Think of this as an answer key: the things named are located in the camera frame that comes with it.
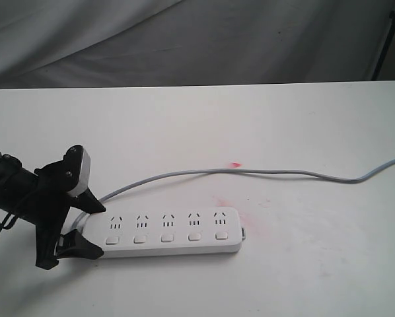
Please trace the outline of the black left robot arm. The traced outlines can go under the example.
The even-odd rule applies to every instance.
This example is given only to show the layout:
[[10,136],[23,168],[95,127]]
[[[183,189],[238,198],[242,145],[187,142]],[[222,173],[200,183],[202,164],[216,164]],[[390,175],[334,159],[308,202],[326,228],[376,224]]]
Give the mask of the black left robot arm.
[[105,207],[89,190],[90,157],[81,145],[70,147],[59,161],[29,171],[21,161],[0,152],[0,232],[22,219],[36,232],[36,266],[52,269],[62,258],[96,260],[101,247],[77,229],[62,233],[70,208],[89,215]]

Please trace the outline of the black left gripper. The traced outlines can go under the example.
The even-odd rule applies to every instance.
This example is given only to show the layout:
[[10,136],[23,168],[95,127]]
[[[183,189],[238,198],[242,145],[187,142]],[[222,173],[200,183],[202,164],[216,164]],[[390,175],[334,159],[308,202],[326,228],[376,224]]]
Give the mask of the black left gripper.
[[[70,209],[67,194],[71,181],[70,167],[64,159],[37,168],[36,266],[50,270],[62,258],[99,259],[101,247],[88,241],[77,229],[63,234],[62,227]],[[103,213],[105,206],[87,188],[72,199],[72,207],[86,214]]]

